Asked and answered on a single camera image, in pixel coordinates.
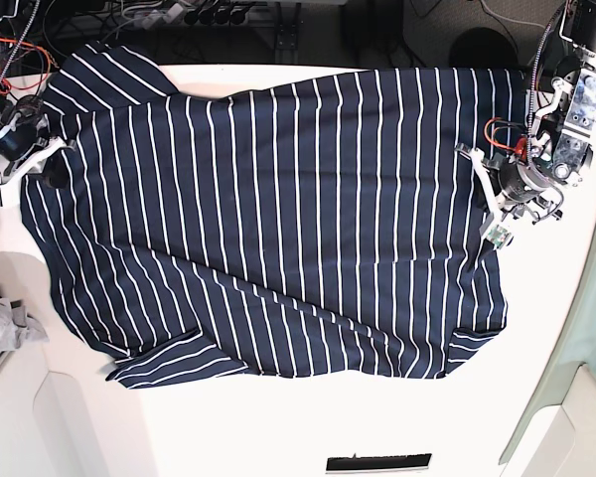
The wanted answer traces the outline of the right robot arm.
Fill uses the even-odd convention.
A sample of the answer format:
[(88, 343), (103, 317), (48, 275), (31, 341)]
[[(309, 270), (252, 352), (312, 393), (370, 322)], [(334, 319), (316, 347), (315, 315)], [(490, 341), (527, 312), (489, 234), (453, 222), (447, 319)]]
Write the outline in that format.
[[(43, 112), (42, 85), (51, 75), (54, 59), (28, 40), (40, 6), (39, 1), (0, 1), (0, 192), (26, 176), (54, 189), (69, 181), (68, 168), (58, 155), (75, 144), (49, 132), (50, 120)], [(32, 86), (18, 88), (7, 74), (29, 54), (40, 58), (40, 78)], [(17, 89), (24, 94), (11, 98)]]

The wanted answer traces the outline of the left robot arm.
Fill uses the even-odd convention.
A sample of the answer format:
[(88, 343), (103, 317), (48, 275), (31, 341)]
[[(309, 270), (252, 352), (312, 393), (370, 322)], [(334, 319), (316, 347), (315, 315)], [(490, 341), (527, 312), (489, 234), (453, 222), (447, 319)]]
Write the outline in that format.
[[(553, 33), (572, 52), (554, 71), (550, 100), (540, 104), (541, 57)], [(481, 237), (502, 247), (513, 236), (511, 219), (561, 219), (564, 189), (578, 186), (591, 166), (595, 128), (596, 1), (566, 1), (545, 26), (533, 58), (525, 124), (490, 119), (484, 135), (491, 155), (463, 143), (455, 148), (471, 161), (481, 185), (487, 212)]]

